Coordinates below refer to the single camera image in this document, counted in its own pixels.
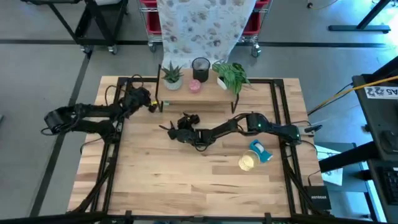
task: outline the wooden shelf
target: wooden shelf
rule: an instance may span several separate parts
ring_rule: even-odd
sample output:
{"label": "wooden shelf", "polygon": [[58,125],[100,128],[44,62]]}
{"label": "wooden shelf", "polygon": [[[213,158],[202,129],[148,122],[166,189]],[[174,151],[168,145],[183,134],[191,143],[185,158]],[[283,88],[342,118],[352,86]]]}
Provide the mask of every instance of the wooden shelf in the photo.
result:
{"label": "wooden shelf", "polygon": [[163,79],[159,80],[159,89],[157,97],[159,101],[173,102],[200,102],[200,103],[230,103],[236,100],[236,95],[231,90],[223,90],[217,84],[218,74],[209,70],[209,79],[201,84],[201,90],[198,93],[191,93],[189,83],[193,79],[192,69],[181,69],[183,73],[183,84],[178,90],[168,90],[163,84]]}

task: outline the gray floor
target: gray floor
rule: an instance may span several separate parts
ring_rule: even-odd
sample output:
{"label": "gray floor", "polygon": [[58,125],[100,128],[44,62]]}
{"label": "gray floor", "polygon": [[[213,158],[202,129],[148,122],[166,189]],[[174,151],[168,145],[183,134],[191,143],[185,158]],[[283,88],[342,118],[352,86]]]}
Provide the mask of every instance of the gray floor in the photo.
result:
{"label": "gray floor", "polygon": [[[397,32],[394,30],[387,35],[326,30],[330,24],[357,23],[370,10],[371,0],[366,4],[339,1],[321,11],[308,11],[305,2],[275,0],[261,40],[394,43]],[[59,8],[75,27],[83,7],[79,3]],[[131,0],[129,7],[131,15],[123,24],[120,39],[145,40],[141,17],[133,13],[137,10],[135,0]],[[397,16],[393,17],[390,10],[383,11],[374,22],[398,26]],[[292,22],[295,18],[299,18],[298,23]],[[0,39],[10,38],[70,39],[48,7],[3,0]],[[250,77],[299,78],[308,110],[350,83],[353,75],[372,73],[398,53],[395,46],[385,49],[263,47],[262,55],[252,58],[250,49],[236,47],[230,61],[241,63]],[[141,59],[134,60],[136,55]],[[76,45],[0,45],[0,114],[5,115],[0,124],[0,201],[7,202],[0,204],[0,219],[29,214],[54,140],[39,133],[45,126],[43,117],[68,103],[83,58]],[[103,75],[154,76],[161,60],[162,49],[152,54],[146,46],[120,46],[116,56],[104,48],[95,48],[77,101],[94,102]],[[321,121],[324,125],[316,141],[357,144],[370,141],[370,135],[362,133],[365,120],[356,105],[356,96],[350,93],[312,115],[311,122]],[[80,158],[78,148],[84,138],[79,133],[66,137],[41,214],[65,211]]]}

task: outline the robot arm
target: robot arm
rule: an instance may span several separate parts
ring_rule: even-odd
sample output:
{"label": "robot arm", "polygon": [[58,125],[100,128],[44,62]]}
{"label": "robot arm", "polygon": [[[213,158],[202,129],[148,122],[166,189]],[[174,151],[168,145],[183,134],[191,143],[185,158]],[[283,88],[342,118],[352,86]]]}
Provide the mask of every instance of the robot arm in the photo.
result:
{"label": "robot arm", "polygon": [[[113,123],[121,117],[128,118],[135,113],[141,106],[154,107],[150,103],[150,93],[144,87],[133,88],[126,92],[125,97],[117,103],[109,106],[95,106],[76,104],[74,106],[64,106],[49,112],[44,121],[47,128],[42,130],[43,134],[56,135],[69,131],[81,131],[85,133],[98,133],[102,139],[106,139],[116,132]],[[83,118],[109,118],[100,122],[88,121]]]}
{"label": "robot arm", "polygon": [[[180,124],[181,120],[187,118],[188,116],[185,114],[185,117],[180,119],[178,123]],[[246,119],[248,127],[247,131],[243,130],[243,128],[238,124],[242,119]],[[260,113],[241,113],[213,129],[193,129],[190,125],[185,125],[182,128],[178,126],[178,129],[175,129],[173,124],[170,129],[163,126],[161,126],[161,128],[168,131],[171,139],[177,139],[180,142],[189,143],[196,148],[207,147],[210,144],[213,144],[218,138],[229,133],[240,133],[243,136],[255,136],[259,133],[269,133],[280,136],[286,142],[293,145],[300,144],[301,141],[299,129],[296,126],[292,124],[280,126],[278,124],[271,123]]]}

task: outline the green leafy plant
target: green leafy plant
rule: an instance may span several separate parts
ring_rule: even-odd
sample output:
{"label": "green leafy plant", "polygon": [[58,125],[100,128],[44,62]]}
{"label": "green leafy plant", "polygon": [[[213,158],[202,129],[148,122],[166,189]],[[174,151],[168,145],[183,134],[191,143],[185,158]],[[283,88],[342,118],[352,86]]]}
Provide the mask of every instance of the green leafy plant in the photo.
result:
{"label": "green leafy plant", "polygon": [[172,62],[170,62],[169,69],[162,68],[162,70],[165,73],[164,77],[162,78],[169,83],[175,83],[180,79],[181,76],[183,76],[180,72],[181,67],[177,66],[177,68],[173,68]]}
{"label": "green leafy plant", "polygon": [[246,77],[246,72],[239,63],[216,62],[213,64],[213,70],[223,80],[226,87],[237,95],[242,90],[242,84],[250,84]]}

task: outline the pink cup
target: pink cup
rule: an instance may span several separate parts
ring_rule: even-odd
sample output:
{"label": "pink cup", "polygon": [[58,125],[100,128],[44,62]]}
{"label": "pink cup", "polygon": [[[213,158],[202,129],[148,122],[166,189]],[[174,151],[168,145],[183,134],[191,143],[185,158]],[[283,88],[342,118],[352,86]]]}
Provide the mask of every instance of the pink cup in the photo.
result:
{"label": "pink cup", "polygon": [[201,83],[199,82],[199,80],[191,80],[191,82],[189,83],[189,90],[191,91],[191,93],[198,93],[200,91],[200,86]]}

